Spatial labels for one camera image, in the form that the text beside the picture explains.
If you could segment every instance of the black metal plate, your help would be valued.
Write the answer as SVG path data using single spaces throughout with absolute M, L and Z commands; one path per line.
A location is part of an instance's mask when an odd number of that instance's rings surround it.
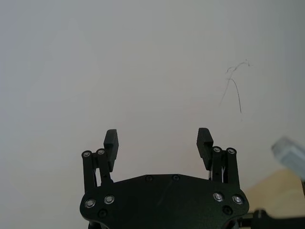
M 246 196 L 234 185 L 184 175 L 151 176 L 152 180 L 141 176 L 86 192 L 82 216 L 109 229 L 220 229 L 248 212 Z M 214 200 L 215 192 L 224 196 L 222 202 Z M 112 204 L 104 203 L 107 195 L 114 196 Z M 234 195 L 244 203 L 236 204 Z M 96 200 L 94 207 L 85 208 L 88 199 Z M 231 215 L 224 213 L 225 206 L 232 209 Z M 101 216 L 101 210 L 107 215 Z

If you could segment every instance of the white backdrop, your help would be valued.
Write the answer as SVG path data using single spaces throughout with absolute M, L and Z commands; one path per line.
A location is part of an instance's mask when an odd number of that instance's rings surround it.
M 305 142 L 304 1 L 2 0 L 0 227 L 87 228 L 82 151 L 117 128 L 114 181 L 207 177 L 199 127 L 235 147 L 242 188 Z M 247 59 L 226 87 L 227 68 Z

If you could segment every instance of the beige object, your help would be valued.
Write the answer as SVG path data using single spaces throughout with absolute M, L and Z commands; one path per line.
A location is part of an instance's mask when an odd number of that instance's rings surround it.
M 264 208 L 274 217 L 305 216 L 302 184 L 290 170 L 280 170 L 245 192 L 250 212 Z

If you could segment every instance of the silver screw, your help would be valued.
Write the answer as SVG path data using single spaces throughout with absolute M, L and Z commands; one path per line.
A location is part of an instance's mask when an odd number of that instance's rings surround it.
M 114 202 L 114 196 L 113 195 L 107 195 L 104 199 L 105 204 L 112 204 Z
M 224 197 L 223 197 L 220 193 L 217 193 L 217 192 L 215 192 L 215 193 L 213 194 L 213 197 L 214 197 L 214 199 L 215 199 L 216 201 L 218 201 L 218 202 L 221 202 L 221 201 L 224 200 Z
M 216 147 L 216 148 L 214 148 L 213 150 L 214 150 L 215 152 L 217 152 L 217 153 L 219 153 L 219 152 L 220 152 L 220 148 L 217 148 L 217 147 Z
M 85 207 L 86 208 L 92 208 L 95 205 L 95 199 L 88 199 L 85 202 Z
M 99 150 L 97 153 L 98 153 L 99 155 L 102 155 L 102 154 L 105 153 L 105 151 L 101 149 L 101 150 Z
M 230 154 L 235 154 L 235 151 L 234 151 L 233 149 L 228 149 L 228 152 L 229 152 Z
M 89 152 L 85 152 L 83 155 L 84 155 L 84 157 L 88 157 L 88 156 L 90 156 L 90 153 Z
M 243 200 L 238 196 L 233 196 L 232 199 L 236 204 L 243 204 Z

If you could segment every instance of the white wall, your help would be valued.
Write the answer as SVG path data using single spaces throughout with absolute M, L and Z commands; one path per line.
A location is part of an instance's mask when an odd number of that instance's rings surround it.
M 114 181 L 207 177 L 199 127 L 238 150 L 242 188 L 305 143 L 304 1 L 2 0 L 0 227 L 86 228 L 81 152 L 117 128 Z M 234 73 L 221 106 L 228 67 Z

